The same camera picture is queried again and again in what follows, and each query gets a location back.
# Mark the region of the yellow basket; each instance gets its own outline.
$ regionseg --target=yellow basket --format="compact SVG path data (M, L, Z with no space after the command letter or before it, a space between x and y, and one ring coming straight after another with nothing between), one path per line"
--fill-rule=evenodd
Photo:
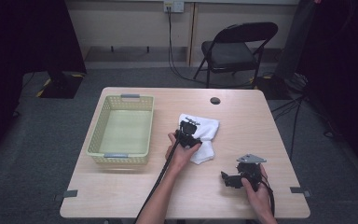
M106 96L87 154L98 163L147 164L153 110L153 96Z

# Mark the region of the chair seat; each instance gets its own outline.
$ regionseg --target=chair seat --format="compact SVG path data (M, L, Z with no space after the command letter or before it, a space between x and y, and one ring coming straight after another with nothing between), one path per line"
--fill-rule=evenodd
M201 49L204 55L212 43L213 41L202 43ZM207 61L214 73L252 70L258 66L257 59L244 43L215 43L211 59Z

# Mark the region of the basket handle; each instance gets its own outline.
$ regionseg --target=basket handle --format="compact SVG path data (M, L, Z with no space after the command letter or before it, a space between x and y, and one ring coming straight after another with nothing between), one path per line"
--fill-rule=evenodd
M105 153L103 154L105 158L128 158L129 154L127 153Z
M140 94L121 94L121 101L122 102L139 102L141 100Z

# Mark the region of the white cloth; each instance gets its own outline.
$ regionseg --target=white cloth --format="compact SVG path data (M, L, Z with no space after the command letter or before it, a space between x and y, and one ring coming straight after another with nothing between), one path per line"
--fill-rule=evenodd
M191 157L191 161L196 164L201 164L204 161L208 161L214 158L214 152L212 147L212 140L216 135L217 129L219 128L219 120L217 119L205 119L195 117L187 114L181 114L179 117L179 124L182 120L188 121L192 119L200 125L197 125L197 130L193 134L194 138L199 138L202 145L196 153Z

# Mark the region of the chair backrest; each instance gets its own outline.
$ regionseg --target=chair backrest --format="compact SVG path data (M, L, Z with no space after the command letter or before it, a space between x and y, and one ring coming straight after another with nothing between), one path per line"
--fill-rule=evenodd
M278 26L270 21L247 22L228 26L214 38L215 43L238 43L265 40L266 44L278 32Z

